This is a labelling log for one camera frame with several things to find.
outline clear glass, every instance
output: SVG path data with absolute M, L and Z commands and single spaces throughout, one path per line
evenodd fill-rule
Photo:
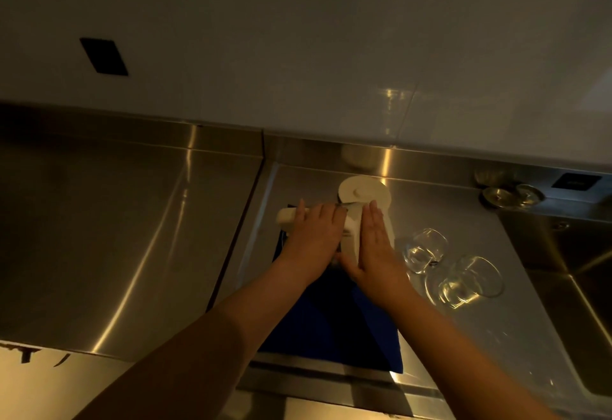
M 406 266 L 414 273 L 425 272 L 428 266 L 442 260 L 448 241 L 439 231 L 426 228 L 415 233 L 404 248 Z
M 463 256 L 454 263 L 438 289 L 440 301 L 459 308 L 478 298 L 495 298 L 504 292 L 499 270 L 480 256 Z

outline black switch plate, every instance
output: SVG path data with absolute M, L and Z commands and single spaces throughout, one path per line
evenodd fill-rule
M 127 76 L 126 65 L 123 63 L 114 41 L 98 38 L 80 38 L 80 40 L 96 72 L 113 76 Z
M 599 175 L 587 175 L 585 173 L 564 173 L 561 175 L 553 188 L 565 190 L 587 191 L 601 179 Z

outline blue towel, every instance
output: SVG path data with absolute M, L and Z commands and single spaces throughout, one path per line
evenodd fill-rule
M 286 238 L 281 231 L 274 259 Z M 333 265 L 306 288 L 259 351 L 403 373 L 395 324 Z

